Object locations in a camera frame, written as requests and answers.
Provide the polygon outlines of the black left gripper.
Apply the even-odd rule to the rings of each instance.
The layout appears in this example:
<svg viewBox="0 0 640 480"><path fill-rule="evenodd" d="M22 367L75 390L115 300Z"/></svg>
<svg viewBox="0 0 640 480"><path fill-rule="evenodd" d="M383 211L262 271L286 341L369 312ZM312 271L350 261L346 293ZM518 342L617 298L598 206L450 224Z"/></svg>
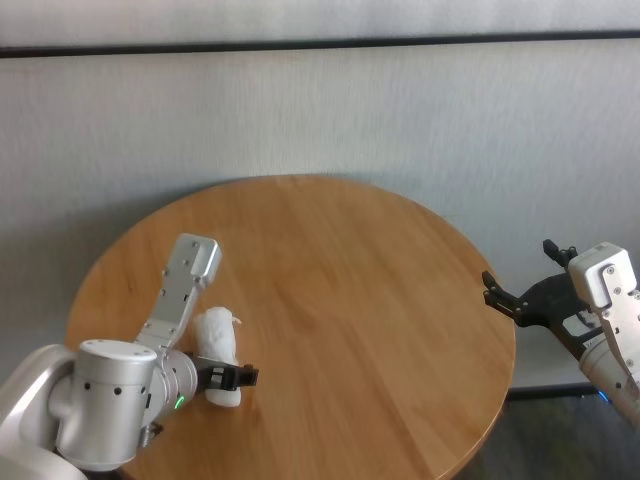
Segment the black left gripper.
<svg viewBox="0 0 640 480"><path fill-rule="evenodd" d="M195 395L206 390L235 391L257 384L259 370L252 365L234 366L187 352L196 370Z"/></svg>

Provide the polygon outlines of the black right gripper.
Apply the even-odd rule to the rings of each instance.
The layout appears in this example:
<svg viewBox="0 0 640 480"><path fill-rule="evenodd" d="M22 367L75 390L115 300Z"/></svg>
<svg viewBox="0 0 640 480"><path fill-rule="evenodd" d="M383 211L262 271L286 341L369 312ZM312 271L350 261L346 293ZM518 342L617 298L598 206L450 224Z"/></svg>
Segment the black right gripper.
<svg viewBox="0 0 640 480"><path fill-rule="evenodd" d="M561 249L551 239L545 239L542 248L545 255L565 271L576 257L575 246ZM511 318L521 328L546 328L576 360L586 351L585 344L602 333L590 307L577 296L568 273L541 280L520 297L505 291L489 271L483 271L481 278L487 306ZM587 327L585 333L573 334L564 326L564 321L571 317L586 320L592 327Z"/></svg>

